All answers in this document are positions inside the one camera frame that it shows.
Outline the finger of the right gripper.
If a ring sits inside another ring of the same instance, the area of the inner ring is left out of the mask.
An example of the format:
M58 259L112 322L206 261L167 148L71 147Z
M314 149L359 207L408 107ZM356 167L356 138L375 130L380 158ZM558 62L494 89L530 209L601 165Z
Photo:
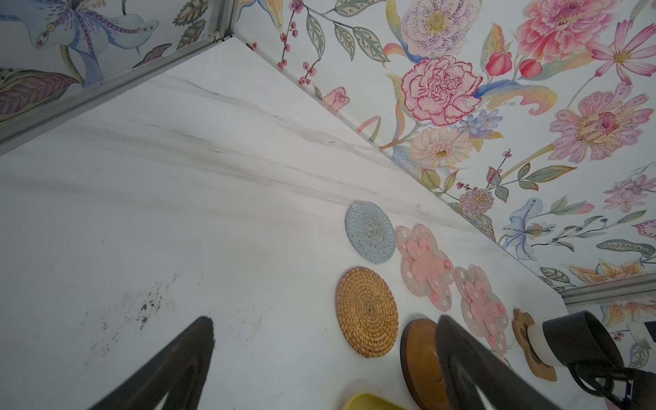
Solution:
M568 369L574 381L586 393L607 399L619 409L631 409L635 369L591 366L584 363L572 363ZM625 384L623 396L613 393L616 382Z

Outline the grey round coaster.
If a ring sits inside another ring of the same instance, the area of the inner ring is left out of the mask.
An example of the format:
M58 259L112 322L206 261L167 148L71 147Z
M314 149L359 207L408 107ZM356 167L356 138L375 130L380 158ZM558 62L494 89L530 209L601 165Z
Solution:
M354 202L345 215L345 231L354 249L374 264L389 261L396 249L389 217L371 202Z

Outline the brown wooden round coaster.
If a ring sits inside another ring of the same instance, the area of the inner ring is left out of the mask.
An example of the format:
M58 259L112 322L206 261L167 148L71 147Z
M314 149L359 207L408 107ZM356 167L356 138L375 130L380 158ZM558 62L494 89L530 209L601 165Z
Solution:
M437 323L414 319L401 335L400 360L403 377L420 409L452 409L437 354Z

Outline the woven rattan round coaster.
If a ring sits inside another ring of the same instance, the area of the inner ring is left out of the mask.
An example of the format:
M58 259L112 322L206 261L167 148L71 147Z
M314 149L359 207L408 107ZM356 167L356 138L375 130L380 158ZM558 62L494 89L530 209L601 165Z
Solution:
M387 283L363 266L348 270L338 283L336 313L348 345L365 358L379 358L396 343L399 314Z

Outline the black mug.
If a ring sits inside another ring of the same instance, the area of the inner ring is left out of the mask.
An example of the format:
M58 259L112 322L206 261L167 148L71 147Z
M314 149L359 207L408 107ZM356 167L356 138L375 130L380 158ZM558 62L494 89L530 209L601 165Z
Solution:
M536 357L550 367L624 367L618 347L601 321L588 311L568 314L527 328Z

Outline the cork paw print coaster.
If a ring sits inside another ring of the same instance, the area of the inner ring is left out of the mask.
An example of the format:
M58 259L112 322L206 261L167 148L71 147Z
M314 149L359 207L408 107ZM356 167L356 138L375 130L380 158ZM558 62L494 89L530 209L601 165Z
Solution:
M512 314L514 315L512 330L519 347L524 351L524 358L529 369L537 378L555 383L557 381L555 368L548 366L538 358L529 341L528 329L530 326L534 326L536 322L530 314L522 312L520 309L514 309Z

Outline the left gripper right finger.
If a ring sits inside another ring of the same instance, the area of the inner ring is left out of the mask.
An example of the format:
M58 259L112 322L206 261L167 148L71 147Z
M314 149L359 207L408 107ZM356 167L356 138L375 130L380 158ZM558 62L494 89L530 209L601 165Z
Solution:
M558 409L451 317L437 321L435 343L452 408Z

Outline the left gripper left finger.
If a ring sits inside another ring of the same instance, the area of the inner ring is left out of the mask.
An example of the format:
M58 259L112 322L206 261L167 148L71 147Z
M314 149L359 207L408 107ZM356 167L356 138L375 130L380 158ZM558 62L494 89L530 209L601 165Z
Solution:
M196 409L215 348L214 323L193 321L94 409Z

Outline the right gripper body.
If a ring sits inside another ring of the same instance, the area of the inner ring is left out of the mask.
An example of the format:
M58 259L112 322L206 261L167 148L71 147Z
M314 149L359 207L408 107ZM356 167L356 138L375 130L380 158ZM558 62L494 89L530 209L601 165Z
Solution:
M630 409L655 408L655 373L643 370L643 361L655 355L655 322L647 321L628 325L634 343L630 349L632 371L630 383Z

